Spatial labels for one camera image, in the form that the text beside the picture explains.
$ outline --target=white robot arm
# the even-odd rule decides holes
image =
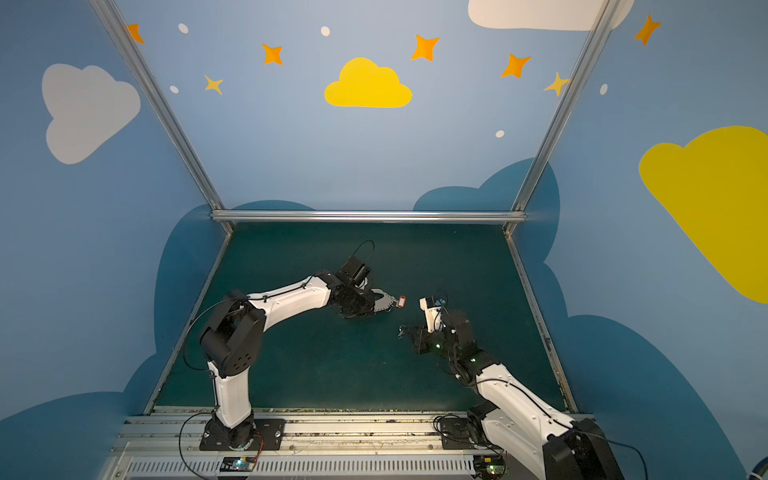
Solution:
[[[434,297],[419,303],[426,327],[401,327],[400,336],[407,334],[419,354],[445,357],[456,378],[485,400],[468,411],[464,432],[457,432],[458,423],[453,422],[454,435],[478,447],[498,446],[540,480],[624,478],[603,432],[592,420],[578,422],[559,412],[478,348],[464,313],[449,313],[445,301]]]
[[[368,282],[370,268],[350,257],[336,274],[321,270],[292,285],[264,293],[231,293],[211,314],[200,335],[214,379],[217,407],[206,425],[201,450],[244,450],[257,435],[248,395],[248,371],[269,328],[329,304],[346,318],[389,310],[394,297]]]

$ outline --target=wall mural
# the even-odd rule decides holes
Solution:
[[[640,175],[720,275],[768,303],[768,135],[722,127],[685,147],[658,144],[643,156]],[[728,228],[713,218],[727,218]]]
[[[648,45],[648,39],[654,33],[654,30],[660,26],[661,22],[654,22],[650,19],[650,15],[648,15],[648,19],[645,21],[645,25],[643,25],[643,28],[641,28],[637,35],[634,36],[634,39],[642,40],[643,45]]]
[[[95,65],[82,70],[51,65],[43,74],[43,100],[53,117],[45,140],[63,164],[82,162],[136,117],[141,108],[133,85],[115,81]]]
[[[407,105],[411,97],[411,89],[400,83],[394,70],[379,67],[368,58],[347,62],[339,81],[326,87],[326,101],[337,107],[396,108]]]
[[[634,0],[622,0],[612,28],[627,17]],[[590,30],[603,0],[469,0],[469,17],[486,28],[536,28],[538,30]]]
[[[316,210],[411,210],[533,157],[601,5],[545,3],[118,0],[224,204]]]
[[[681,409],[691,426],[714,418],[730,443],[681,441],[667,449],[675,459],[655,442],[669,438],[667,426],[647,422],[646,434],[636,432],[643,438],[629,443],[648,451],[651,478],[743,478],[766,455],[768,387],[755,379],[768,363],[768,93],[754,79],[768,78],[768,63],[756,61],[768,45],[768,4],[731,7],[725,0],[635,2],[608,38],[550,159],[558,192],[548,193],[542,177],[529,221],[515,231],[548,322],[559,310],[568,322],[602,317],[636,333],[711,415],[693,414],[693,398],[668,402],[664,382],[633,379],[615,390],[592,376],[591,359],[562,358],[584,346],[552,327],[569,379],[590,382],[601,401],[614,390],[654,408],[665,402],[661,419]],[[713,58],[727,65],[713,68]],[[554,241],[533,258],[548,241],[544,224]],[[524,242],[525,232],[532,236]],[[550,278],[535,279],[537,270]],[[557,285],[561,297],[551,294]],[[610,324],[593,323],[602,345],[613,348],[621,338]],[[632,378],[623,358],[656,372],[631,349],[607,358],[617,359],[617,375]],[[574,394],[583,386],[572,384]],[[618,405],[623,412],[611,412],[617,424],[605,432],[621,439],[620,423],[634,421],[638,409]],[[691,471],[685,458],[697,456],[722,470]]]

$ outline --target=black cable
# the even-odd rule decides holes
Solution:
[[[614,445],[619,445],[621,447],[626,447],[628,449],[633,449],[637,453],[637,456],[640,457],[640,461],[643,462],[643,473],[644,473],[644,476],[645,476],[645,480],[648,480],[648,465],[645,463],[645,458],[643,457],[643,454],[640,452],[640,450],[636,449],[635,447],[633,447],[632,445],[629,445],[627,443],[621,443],[621,442],[616,442],[614,440],[606,439],[605,437],[600,436],[597,433],[585,432],[584,430],[577,429],[574,426],[570,426],[569,427],[568,425],[564,425],[564,424],[558,422],[557,419],[552,419],[552,420],[554,420],[555,423],[557,423],[558,425],[560,425],[561,427],[563,427],[565,429],[569,429],[569,430],[573,429],[576,432],[583,433],[584,435],[589,435],[590,437],[595,437],[596,439],[604,440],[604,441],[606,441],[608,443],[613,443]]]
[[[354,251],[354,252],[352,252],[352,256],[354,257],[354,256],[355,256],[355,253],[357,253],[357,250],[360,250],[360,247],[362,247],[362,245],[363,245],[364,243],[367,243],[367,242],[370,242],[370,243],[371,243],[371,253],[369,253],[369,254],[368,254],[368,256],[366,257],[366,259],[362,261],[363,263],[366,263],[366,262],[368,261],[368,259],[371,257],[371,255],[373,255],[373,252],[375,252],[375,251],[376,251],[376,244],[375,244],[375,243],[373,243],[373,240],[370,240],[370,239],[368,239],[368,240],[363,240],[363,241],[362,241],[362,243],[361,243],[360,245],[358,245],[358,246],[357,246],[357,248],[355,249],[355,251]]]
[[[483,379],[483,380],[476,380],[474,383],[472,383],[471,385],[468,385],[468,386],[476,386],[476,385],[478,385],[479,383],[485,383],[485,382],[502,382],[502,383],[506,383],[506,384],[507,384],[507,385],[509,385],[509,386],[513,386],[513,387],[515,387],[516,389],[518,389],[518,390],[520,390],[521,392],[523,392],[523,395],[525,395],[526,397],[528,397],[528,400],[531,400],[531,403],[533,403],[534,405],[536,405],[536,406],[538,407],[538,409],[539,409],[539,410],[541,410],[541,411],[542,411],[542,412],[543,412],[543,413],[544,413],[544,414],[545,414],[547,417],[549,417],[550,419],[552,418],[552,415],[550,415],[550,413],[549,413],[549,412],[547,412],[546,410],[544,410],[544,407],[542,407],[541,405],[539,405],[539,404],[538,404],[538,402],[536,402],[535,400],[533,400],[533,398],[531,398],[531,396],[528,394],[528,392],[526,392],[525,390],[523,390],[522,388],[520,388],[519,386],[515,385],[515,384],[514,384],[514,383],[512,383],[512,382],[507,382],[506,380],[502,380],[502,379]]]
[[[435,290],[435,291],[436,291],[437,293],[443,292],[443,293],[445,294],[445,303],[444,303],[443,305],[447,304],[447,303],[448,303],[448,292],[446,292],[446,291],[445,291],[445,290],[443,290],[442,288],[438,288],[438,289],[437,289],[437,290]]]
[[[205,310],[203,310],[203,312],[202,312],[200,315],[196,316],[196,317],[194,318],[194,320],[192,320],[192,323],[190,323],[190,327],[189,327],[189,329],[187,330],[187,336],[185,336],[185,337],[184,337],[184,344],[181,346],[181,359],[184,361],[184,365],[188,366],[188,367],[189,367],[189,368],[191,368],[192,370],[197,370],[198,372],[207,372],[207,371],[208,371],[208,368],[205,368],[205,369],[200,369],[200,368],[197,368],[196,366],[192,366],[192,365],[189,363],[189,361],[187,361],[187,340],[189,339],[189,334],[192,332],[192,327],[194,327],[194,324],[195,324],[195,323],[197,323],[197,321],[198,321],[198,320],[199,320],[199,319],[200,319],[200,318],[201,318],[203,315],[205,315],[205,314],[208,312],[208,310],[210,310],[210,309],[214,308],[216,305],[219,305],[220,303],[224,303],[224,302],[226,302],[227,300],[233,300],[233,299],[231,299],[231,298],[225,298],[224,300],[221,300],[220,302],[216,302],[216,303],[214,303],[213,305],[211,305],[211,306],[209,306],[208,308],[206,308]]]
[[[492,450],[492,451],[493,451],[493,452],[494,452],[496,455],[498,455],[498,457],[499,457],[499,458],[502,460],[502,462],[504,463],[504,472],[502,473],[502,475],[504,475],[504,474],[506,474],[506,473],[507,473],[507,459],[506,459],[506,458],[504,457],[504,455],[502,454],[503,450],[502,450],[502,452],[500,452],[499,450],[497,450],[497,449],[495,448],[495,446],[494,446],[494,445],[490,445],[490,444],[487,444],[487,445],[482,445],[482,444],[477,444],[477,443],[472,443],[472,442],[466,442],[466,441],[464,441],[464,440],[454,439],[453,437],[450,437],[450,436],[448,436],[448,435],[447,435],[445,432],[443,432],[442,430],[440,430],[440,428],[438,428],[438,423],[440,422],[440,420],[442,420],[442,419],[447,419],[448,417],[452,417],[452,418],[455,418],[455,419],[460,419],[460,418],[461,418],[460,416],[458,416],[458,415],[456,415],[456,414],[454,414],[454,413],[449,413],[449,414],[447,414],[447,415],[438,415],[438,416],[436,416],[436,417],[435,417],[435,418],[432,420],[432,427],[435,429],[435,431],[436,431],[436,432],[437,432],[437,433],[438,433],[438,434],[439,434],[441,437],[443,437],[444,439],[446,439],[446,440],[449,440],[449,441],[451,441],[451,442],[460,443],[460,444],[463,444],[463,445],[471,445],[472,447],[485,447],[485,448],[487,448],[488,450]]]
[[[277,295],[283,295],[284,293],[293,292],[293,291],[296,291],[296,290],[298,290],[298,289],[306,288],[306,285],[307,285],[307,284],[310,282],[310,280],[312,279],[312,277],[313,277],[313,276],[312,276],[312,275],[310,275],[309,277],[307,277],[307,279],[306,279],[306,280],[304,280],[304,282],[303,282],[301,285],[297,286],[296,288],[292,288],[291,290],[286,290],[286,291],[284,291],[284,292],[275,293],[275,294],[273,294],[273,295],[264,295],[264,296],[260,296],[259,298],[253,298],[253,299],[252,299],[252,298],[250,298],[248,295],[246,295],[246,298],[247,298],[248,300],[263,300],[264,302],[266,302],[266,301],[267,301],[267,299],[270,299],[270,298],[272,298],[273,296],[277,296]],[[187,331],[187,337],[186,337],[186,338],[184,338],[184,345],[181,347],[181,359],[184,361],[184,365],[188,366],[188,367],[189,367],[189,368],[191,368],[192,370],[196,370],[196,371],[198,371],[198,372],[207,372],[207,371],[208,371],[208,368],[204,368],[204,369],[201,369],[201,368],[198,368],[198,367],[196,367],[196,366],[193,366],[192,364],[190,364],[190,363],[189,363],[189,360],[187,359],[187,339],[189,338],[189,333],[192,331],[192,327],[194,326],[194,324],[195,324],[195,323],[197,323],[197,321],[198,321],[198,320],[199,320],[199,319],[200,319],[200,318],[201,318],[203,315],[205,315],[205,313],[206,313],[208,310],[210,310],[210,309],[214,308],[216,305],[219,305],[220,303],[224,303],[224,302],[226,302],[226,301],[228,301],[228,300],[233,300],[233,301],[236,301],[236,300],[245,300],[245,299],[237,299],[237,298],[231,298],[231,297],[225,298],[224,300],[221,300],[220,302],[216,302],[216,303],[214,303],[213,305],[209,306],[208,308],[206,308],[205,310],[203,310],[203,312],[202,312],[200,315],[198,315],[197,317],[195,317],[195,319],[194,319],[194,320],[192,320],[192,323],[190,324],[190,328],[189,328],[189,330]]]
[[[179,456],[181,457],[181,461],[182,461],[182,462],[184,462],[184,466],[185,466],[185,467],[187,467],[187,469],[188,469],[190,472],[194,473],[196,476],[198,476],[198,477],[202,478],[203,480],[213,480],[212,478],[203,477],[203,476],[202,476],[202,475],[200,475],[199,473],[195,472],[195,471],[192,469],[192,467],[190,467],[190,466],[189,466],[189,464],[187,463],[187,460],[185,460],[185,459],[184,459],[184,454],[183,454],[183,453],[181,453],[181,433],[182,433],[182,431],[184,430],[184,426],[187,424],[187,422],[189,422],[189,421],[190,421],[191,419],[193,419],[194,417],[196,417],[196,416],[198,416],[198,415],[205,415],[205,414],[207,414],[207,413],[208,413],[208,412],[199,412],[199,413],[195,413],[195,414],[194,414],[194,415],[192,415],[190,418],[188,418],[188,419],[184,420],[184,423],[182,423],[182,424],[181,424],[181,428],[179,429]]]

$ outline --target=blue wall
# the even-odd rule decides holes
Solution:
[[[643,45],[649,14],[662,25]],[[768,132],[766,22],[764,2],[637,0],[515,231],[579,406],[640,447],[651,478],[743,478],[768,455],[768,305],[715,270],[638,171],[656,144]]]
[[[557,72],[568,78],[586,39],[584,31],[484,28],[467,0],[118,5],[139,25],[139,48],[230,208],[283,200],[411,210],[436,188],[476,189],[535,155],[558,102],[545,89]],[[432,61],[412,60],[417,35],[440,38]],[[262,44],[282,47],[281,65],[265,65]],[[502,77],[510,54],[531,58],[520,78]],[[326,102],[326,86],[356,57],[394,69],[410,103]],[[221,94],[206,90],[206,76],[222,81]]]
[[[55,439],[45,464],[93,478],[146,405],[223,231],[141,94],[83,161],[49,150],[49,66],[96,65],[137,88],[87,0],[6,6],[0,45],[0,465],[37,478],[29,465]]]

